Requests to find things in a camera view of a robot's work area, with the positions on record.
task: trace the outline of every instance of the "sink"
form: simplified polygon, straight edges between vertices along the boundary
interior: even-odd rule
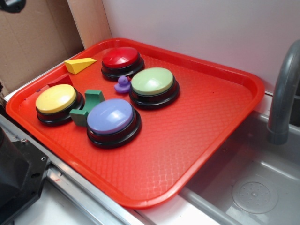
[[[300,129],[284,145],[267,141],[268,117],[252,112],[180,195],[220,224],[300,221]]]

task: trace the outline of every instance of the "sink drain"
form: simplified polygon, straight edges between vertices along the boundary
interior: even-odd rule
[[[254,214],[271,211],[278,201],[273,184],[258,176],[239,180],[233,186],[232,197],[241,209]]]

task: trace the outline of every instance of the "gray faucet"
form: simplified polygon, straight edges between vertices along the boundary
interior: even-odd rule
[[[281,66],[274,90],[269,122],[268,141],[287,142],[289,123],[300,125],[300,40],[289,48]]]

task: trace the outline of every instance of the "red tray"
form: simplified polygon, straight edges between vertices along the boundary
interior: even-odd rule
[[[83,95],[102,90],[106,99],[122,98],[116,82],[101,74],[103,55],[114,47],[135,48],[145,67],[169,69],[180,84],[179,98],[168,107],[139,111],[143,126],[129,144],[103,150],[91,144],[85,127],[73,122],[43,126],[35,101],[54,80],[69,75]],[[249,73],[127,39],[100,42],[76,55],[97,62],[70,74],[60,65],[16,93],[7,113],[83,177],[124,207],[142,209],[162,203],[188,182],[264,95],[262,81]]]

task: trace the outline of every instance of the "button cap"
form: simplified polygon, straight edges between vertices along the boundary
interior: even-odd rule
[[[69,84],[59,84],[45,90],[36,100],[41,113],[51,114],[64,110],[76,99],[76,91]]]
[[[87,123],[94,133],[107,135],[125,128],[132,118],[131,104],[123,99],[114,98],[95,106],[88,115]]]
[[[172,83],[172,72],[160,67],[140,71],[131,80],[133,90],[146,96],[161,94],[168,90]]]
[[[102,62],[108,68],[124,68],[138,59],[138,51],[132,47],[120,47],[104,55]]]

